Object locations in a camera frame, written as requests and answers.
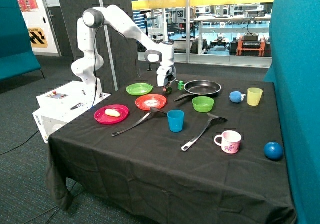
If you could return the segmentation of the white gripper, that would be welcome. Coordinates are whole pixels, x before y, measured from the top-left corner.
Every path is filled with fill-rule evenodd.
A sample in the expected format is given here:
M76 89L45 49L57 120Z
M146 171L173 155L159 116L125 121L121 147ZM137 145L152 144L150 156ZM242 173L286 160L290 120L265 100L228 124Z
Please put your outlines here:
M166 86L169 85L169 87L172 87L172 82L175 81L177 77L175 66L160 66L156 71L156 77L157 86L164 87L163 91L167 92Z

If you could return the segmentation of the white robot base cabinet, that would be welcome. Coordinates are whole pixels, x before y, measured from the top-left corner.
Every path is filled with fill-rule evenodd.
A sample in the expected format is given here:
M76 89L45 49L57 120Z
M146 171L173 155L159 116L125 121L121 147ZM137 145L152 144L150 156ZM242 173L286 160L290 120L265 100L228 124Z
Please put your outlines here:
M110 96L101 84L88 87L82 81L71 81L36 97L39 109L33 118L45 143L49 136Z

